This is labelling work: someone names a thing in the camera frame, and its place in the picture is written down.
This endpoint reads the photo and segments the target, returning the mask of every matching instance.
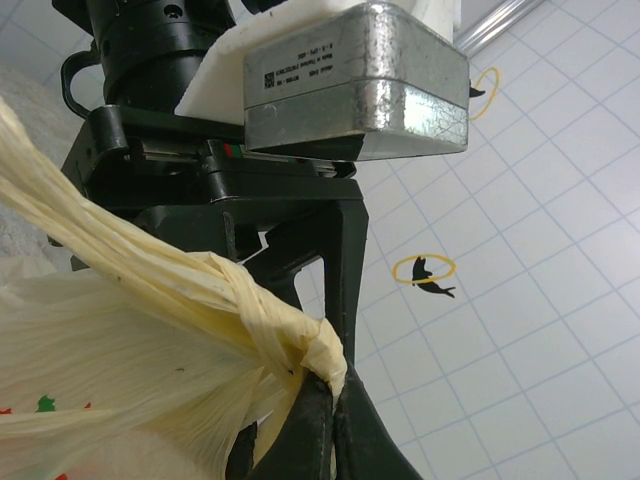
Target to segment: white tile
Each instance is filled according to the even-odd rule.
[[[360,162],[356,166],[355,179],[362,191],[366,192],[393,175],[393,170],[387,160]]]
[[[640,233],[627,221],[609,225],[580,246],[614,286],[640,276]]]
[[[565,75],[574,78],[613,48],[615,43],[585,26],[546,58]]]
[[[373,224],[409,200],[398,177],[390,176],[364,194],[369,221]]]
[[[356,371],[374,404],[384,402],[396,395],[382,359],[377,353],[359,362]]]
[[[294,284],[300,303],[306,303],[318,297],[318,292],[313,284],[313,278],[311,278],[311,271],[308,268],[303,268],[302,271],[296,275]]]
[[[416,435],[413,433],[411,423],[404,413],[404,408],[397,398],[392,398],[386,402],[376,405],[376,410],[384,426],[387,429],[387,433],[396,445],[415,440]]]
[[[376,300],[396,289],[396,282],[384,259],[378,260],[362,272],[360,284],[360,308],[366,308]]]
[[[558,449],[551,444],[498,466],[502,480],[574,480],[575,476]]]
[[[553,136],[595,105],[589,95],[568,83],[551,98],[529,112],[529,118],[549,136]]]
[[[627,216],[627,220],[629,220],[637,230],[640,230],[640,210],[636,210],[634,213]]]
[[[240,17],[251,17],[251,13],[246,9],[241,0],[229,0],[229,7],[233,17],[238,20]]]
[[[470,477],[465,477],[466,480],[500,480],[495,470],[484,470]]]
[[[499,347],[511,343],[557,318],[527,273],[473,301]]]
[[[449,381],[468,415],[520,391],[497,353],[452,373],[449,375]]]
[[[600,355],[596,362],[626,404],[640,400],[640,338]]]
[[[389,345],[418,327],[400,292],[393,292],[365,308],[362,313],[378,348]]]
[[[104,102],[104,98],[102,98],[102,96],[98,97],[96,99],[96,101],[93,103],[93,105],[89,105],[87,108],[93,110],[95,108],[101,107],[105,104]]]
[[[503,349],[520,385],[528,389],[587,359],[562,322],[555,322]]]
[[[538,208],[538,202],[512,172],[506,172],[475,195],[499,230],[513,225]]]
[[[422,329],[445,372],[492,353],[493,342],[473,309],[465,305]]]
[[[568,82],[569,79],[560,70],[542,59],[511,82],[504,91],[516,105],[528,112]]]
[[[596,300],[565,320],[591,355],[640,334],[640,319],[617,293]]]
[[[4,64],[42,84],[52,73],[57,74],[63,60],[61,55],[11,22],[0,32],[0,58]]]
[[[454,480],[490,465],[469,422],[460,422],[421,441],[435,474],[441,480]]]
[[[427,221],[433,223],[469,198],[469,192],[453,172],[449,172],[413,198]]]
[[[623,42],[639,30],[638,18],[640,3],[620,0],[596,17],[591,26],[613,41]]]
[[[528,396],[554,436],[564,435],[622,407],[591,362],[529,390]]]
[[[435,480],[419,441],[403,445],[400,447],[400,451],[423,480]]]
[[[407,257],[434,253],[443,254],[444,252],[442,252],[440,242],[433,234],[432,230],[429,228],[421,231],[418,235],[394,249],[393,252],[387,255],[387,260],[389,261],[389,265],[395,265],[396,262],[399,262]],[[437,269],[437,262],[438,261],[433,258],[430,259],[428,263],[428,269],[431,271]],[[398,268],[398,278],[411,280],[412,269],[413,261],[403,263]]]
[[[49,77],[44,86],[48,88],[49,91],[53,93],[57,98],[62,98],[62,79],[60,78],[59,69],[57,69],[55,73]]]
[[[11,20],[60,55],[68,55],[85,35],[64,15],[54,10],[51,2],[22,0]]]
[[[497,232],[474,200],[467,200],[433,225],[450,258],[455,259],[489,240]]]
[[[556,10],[524,35],[522,41],[540,55],[546,55],[581,26],[582,24],[572,16],[562,10]]]
[[[415,202],[409,200],[371,227],[383,254],[388,254],[427,228]]]
[[[426,385],[442,375],[420,331],[383,348],[380,355],[398,393]]]
[[[640,144],[640,138],[598,106],[560,132],[554,143],[589,176]]]
[[[629,40],[624,42],[624,46],[636,55],[640,55],[640,32],[636,33]]]
[[[418,436],[464,417],[453,390],[444,379],[407,392],[400,399]]]
[[[318,298],[321,302],[324,302],[324,260],[319,258],[305,268],[308,268],[311,273],[311,279],[316,287],[316,292],[318,292]]]
[[[502,158],[513,165],[542,145],[547,137],[527,117],[522,117],[491,142]]]
[[[473,123],[485,138],[491,140],[521,117],[522,112],[520,109],[506,95],[501,95],[500,91],[498,91],[493,103],[484,115],[474,120]]]
[[[638,100],[638,89],[640,89],[640,79],[634,80],[609,97],[605,101],[605,106],[640,135],[640,115],[638,115],[638,110],[635,108]]]
[[[640,148],[636,148],[624,157],[596,173],[592,177],[596,187],[623,214],[629,214],[640,208]]]
[[[100,82],[100,84],[104,83],[104,71],[102,70],[102,66],[101,65],[95,65],[93,67],[87,67],[87,68],[85,68],[83,70],[83,72],[87,72],[93,78],[98,80],[98,82]]]
[[[416,157],[394,158],[389,160],[389,165],[391,165],[391,168],[393,169],[393,171],[398,172],[403,167],[411,163],[412,160],[415,160],[415,159]]]
[[[491,145],[481,147],[467,160],[454,167],[458,178],[471,193],[476,193],[506,169],[507,165]]]
[[[540,60],[540,55],[524,43],[516,43],[494,62],[494,65],[500,70],[500,86],[504,88],[509,85],[538,60]]]
[[[540,203],[566,192],[584,178],[551,143],[546,143],[523,161],[514,172]]]
[[[471,123],[469,125],[469,145],[464,152],[460,153],[452,153],[450,155],[444,155],[443,159],[452,167],[455,167],[458,163],[462,162],[464,159],[469,158],[476,152],[480,147],[485,145],[487,141],[482,136],[477,127]]]
[[[515,45],[517,45],[518,38],[512,35],[511,33],[504,32],[495,41],[491,42],[491,45],[482,50],[480,53],[475,55],[471,62],[475,65],[479,70],[484,70],[485,68],[496,65],[497,58],[500,57],[504,52],[511,50]]]
[[[96,100],[102,98],[102,84],[88,73],[80,72],[73,78],[71,93],[80,105],[91,110]]]
[[[542,2],[539,7],[536,7],[531,13],[525,15],[525,17],[519,20],[509,31],[516,37],[522,38],[556,10],[557,8],[551,2]]]
[[[620,289],[620,295],[629,302],[636,314],[640,315],[640,280],[635,280]]]
[[[574,241],[583,239],[620,216],[588,181],[550,202],[547,211]]]
[[[640,420],[640,405],[636,405],[635,407],[631,407],[631,413],[636,417],[636,420]]]
[[[494,463],[529,450],[549,439],[523,395],[471,417]]]
[[[569,0],[562,5],[562,9],[589,23],[615,2],[616,0]]]
[[[20,0],[2,0],[2,2],[0,2],[0,14],[9,16],[19,1]]]
[[[570,247],[537,265],[531,274],[562,315],[610,290],[609,284],[577,247]]]
[[[302,311],[311,318],[321,319],[324,317],[324,305],[317,298],[302,304]]]
[[[572,243],[544,210],[538,210],[516,223],[504,232],[504,238],[527,268]]]
[[[369,265],[377,262],[382,258],[382,252],[380,251],[380,247],[378,246],[378,242],[369,227],[369,231],[367,232],[367,243],[364,247],[364,268],[367,268]]]
[[[356,363],[377,350],[367,323],[361,315],[356,317]]]
[[[599,101],[640,76],[640,59],[616,48],[584,71],[576,82]]]
[[[409,193],[415,195],[448,171],[449,165],[441,156],[420,157],[398,170],[398,177]]]
[[[558,446],[583,480],[637,478],[640,427],[621,412],[558,440]]]
[[[448,288],[457,286],[458,282],[455,279],[443,280],[439,285]],[[458,288],[454,292],[455,299],[447,295],[432,295],[414,286],[402,289],[402,295],[406,298],[420,325],[426,325],[467,302],[468,298],[463,290]]]
[[[501,237],[489,240],[459,258],[457,263],[458,278],[471,298],[482,295],[524,270]]]

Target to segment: white tiled wall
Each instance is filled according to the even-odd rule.
[[[356,366],[425,479],[640,478],[640,2],[548,1],[490,66],[468,152],[359,169]],[[455,300],[394,282],[419,253]]]

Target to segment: yellow ring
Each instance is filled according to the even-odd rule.
[[[444,275],[441,275],[439,277],[425,278],[424,280],[418,280],[416,282],[414,282],[413,280],[403,280],[402,278],[398,278],[398,268],[400,268],[400,265],[404,265],[405,263],[411,262],[418,258],[437,258],[438,260],[441,260],[444,263],[448,264],[451,268]],[[398,283],[404,283],[407,285],[419,285],[421,283],[432,283],[432,282],[437,282],[438,280],[442,280],[443,278],[448,278],[451,275],[453,275],[455,271],[456,271],[456,262],[454,262],[450,258],[443,257],[442,255],[436,255],[435,253],[423,253],[421,255],[412,255],[411,257],[407,257],[400,260],[398,263],[396,263],[393,266],[393,270],[391,270],[391,275],[393,275],[393,279]]]
[[[473,86],[473,88],[477,89],[480,86],[480,83],[482,82],[482,80],[484,80],[484,77],[487,76],[487,73],[489,72],[493,72],[496,76],[496,83],[493,86],[493,90],[491,91],[491,94],[489,95],[489,100],[487,100],[487,104],[484,106],[484,108],[482,110],[480,110],[478,112],[477,115],[471,117],[469,120],[470,121],[474,121],[479,119],[482,115],[485,114],[485,112],[487,110],[489,110],[489,107],[491,106],[491,104],[493,103],[493,100],[496,98],[496,95],[498,94],[498,87],[500,86],[500,72],[498,71],[498,69],[496,67],[489,67],[487,68],[484,72],[482,72],[482,75],[480,75],[480,78],[478,78],[478,81],[476,82],[476,84]]]

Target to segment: white foam block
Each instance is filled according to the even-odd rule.
[[[287,0],[227,30],[205,55],[175,114],[244,125],[245,54],[360,3],[363,0]]]

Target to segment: black cylindrical motor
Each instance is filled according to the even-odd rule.
[[[226,1],[85,0],[107,103],[173,112],[213,42]]]

